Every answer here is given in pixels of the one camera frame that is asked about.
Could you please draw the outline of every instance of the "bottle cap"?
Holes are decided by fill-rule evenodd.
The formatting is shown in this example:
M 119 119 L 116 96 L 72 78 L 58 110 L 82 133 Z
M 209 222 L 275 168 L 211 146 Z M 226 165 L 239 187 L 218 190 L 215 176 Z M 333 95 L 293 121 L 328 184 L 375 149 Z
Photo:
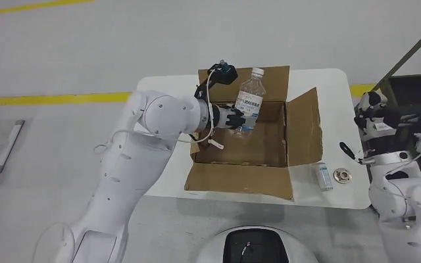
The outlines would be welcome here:
M 253 68 L 253 70 L 251 71 L 251 73 L 254 74 L 254 75 L 263 76 L 264 70 L 261 69 L 261 68 Z

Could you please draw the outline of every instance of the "small bottle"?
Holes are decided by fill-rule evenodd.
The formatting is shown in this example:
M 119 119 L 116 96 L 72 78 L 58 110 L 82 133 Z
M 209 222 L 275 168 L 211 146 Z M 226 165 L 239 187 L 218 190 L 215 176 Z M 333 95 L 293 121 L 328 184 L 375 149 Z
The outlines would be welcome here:
M 328 167 L 324 162 L 312 164 L 312 172 L 316 176 L 318 185 L 322 191 L 329 191 L 334 188 L 329 176 Z
M 240 137 L 248 138 L 255 128 L 263 95 L 266 93 L 261 82 L 263 74 L 263 69 L 253 68 L 250 79 L 240 86 L 235 108 L 246 117 L 246 122 L 234 132 Z

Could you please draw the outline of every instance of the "white table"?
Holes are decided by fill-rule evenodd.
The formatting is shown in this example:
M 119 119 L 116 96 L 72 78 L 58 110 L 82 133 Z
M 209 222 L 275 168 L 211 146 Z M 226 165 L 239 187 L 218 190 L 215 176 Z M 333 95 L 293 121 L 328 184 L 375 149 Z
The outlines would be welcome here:
M 156 89 L 175 97 L 182 97 L 193 95 L 198 82 L 197 75 L 150 77 L 142 79 L 137 90 Z M 353 121 L 354 111 L 347 76 L 338 69 L 292 70 L 289 73 L 287 100 L 290 101 L 313 87 L 317 87 L 320 125 L 323 131 L 322 162 L 328 166 L 334 184 L 333 190 L 322 192 L 310 173 L 309 165 L 303 165 L 289 168 L 294 202 L 268 195 L 184 191 L 184 183 L 193 161 L 189 156 L 189 144 L 178 143 L 164 173 L 147 195 L 247 203 L 367 208 L 370 205 L 367 169 L 352 161 L 339 148 L 339 142 L 344 141 L 355 153 L 362 151 L 358 128 Z M 332 174 L 337 168 L 348 169 L 352 180 L 345 185 L 336 182 Z

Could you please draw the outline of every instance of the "yellow floor line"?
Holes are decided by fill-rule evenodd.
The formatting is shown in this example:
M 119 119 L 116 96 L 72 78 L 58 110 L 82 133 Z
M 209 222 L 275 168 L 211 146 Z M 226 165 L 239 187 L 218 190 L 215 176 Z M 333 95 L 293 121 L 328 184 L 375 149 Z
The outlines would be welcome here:
M 364 92 L 370 91 L 376 84 L 360 84 L 360 85 L 351 85 L 351 95 L 353 97 L 361 97 Z
M 45 7 L 57 7 L 59 5 L 81 4 L 85 2 L 94 2 L 94 0 L 58 0 L 58 1 L 51 1 L 51 2 L 44 2 L 44 3 L 21 5 L 18 7 L 7 7 L 7 8 L 0 9 L 0 14 L 4 14 L 6 12 L 19 12 L 19 11 L 28 11 L 32 9 L 41 9 Z
M 375 84 L 352 85 L 350 87 L 353 97 L 361 97 L 364 92 L 370 91 Z M 127 101 L 130 92 L 96 93 L 78 95 L 46 95 L 27 97 L 0 97 L 0 105 L 54 105 L 54 104 L 84 104 L 84 103 L 123 103 Z

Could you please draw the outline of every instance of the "metal nut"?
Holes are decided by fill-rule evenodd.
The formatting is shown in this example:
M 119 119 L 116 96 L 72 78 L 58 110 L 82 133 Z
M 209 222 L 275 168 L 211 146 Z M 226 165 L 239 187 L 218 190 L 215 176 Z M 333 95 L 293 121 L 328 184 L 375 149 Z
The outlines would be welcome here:
M 351 173 L 344 168 L 338 168 L 334 172 L 334 178 L 338 183 L 348 183 L 352 179 Z

